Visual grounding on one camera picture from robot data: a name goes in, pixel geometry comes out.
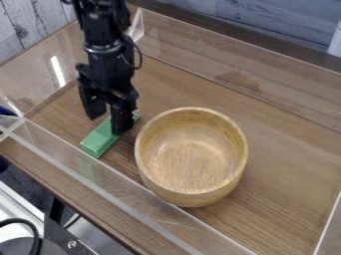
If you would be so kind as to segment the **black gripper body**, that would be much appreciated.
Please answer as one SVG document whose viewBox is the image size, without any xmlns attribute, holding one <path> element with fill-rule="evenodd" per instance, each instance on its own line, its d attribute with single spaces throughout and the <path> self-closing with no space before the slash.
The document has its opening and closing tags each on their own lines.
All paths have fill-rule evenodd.
<svg viewBox="0 0 341 255">
<path fill-rule="evenodd" d="M 89 63 L 80 63 L 80 82 L 90 83 L 104 91 L 108 105 L 125 100 L 137 102 L 138 90 L 133 84 L 136 70 L 134 46 L 85 47 Z"/>
</svg>

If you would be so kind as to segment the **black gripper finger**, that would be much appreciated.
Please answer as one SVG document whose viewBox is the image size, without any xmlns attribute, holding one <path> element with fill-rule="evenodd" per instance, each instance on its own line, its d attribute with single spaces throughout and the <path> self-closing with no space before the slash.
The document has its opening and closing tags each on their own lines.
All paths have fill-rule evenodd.
<svg viewBox="0 0 341 255">
<path fill-rule="evenodd" d="M 80 82 L 80 94 L 88 117 L 96 120 L 108 112 L 104 91 L 93 87 L 90 83 Z"/>
<path fill-rule="evenodd" d="M 136 124 L 137 103 L 120 100 L 112 105 L 112 128 L 116 135 L 122 135 Z"/>
</svg>

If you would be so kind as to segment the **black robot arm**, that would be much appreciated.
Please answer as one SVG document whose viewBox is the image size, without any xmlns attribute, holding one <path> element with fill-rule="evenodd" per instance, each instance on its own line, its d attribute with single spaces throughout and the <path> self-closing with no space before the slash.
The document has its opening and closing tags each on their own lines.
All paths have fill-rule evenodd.
<svg viewBox="0 0 341 255">
<path fill-rule="evenodd" d="M 74 7 L 85 33 L 89 63 L 80 63 L 80 94 L 92 120 L 112 111 L 112 132 L 124 134 L 134 126 L 140 92 L 133 85 L 136 53 L 142 51 L 126 34 L 132 13 L 126 0 L 62 0 Z"/>
</svg>

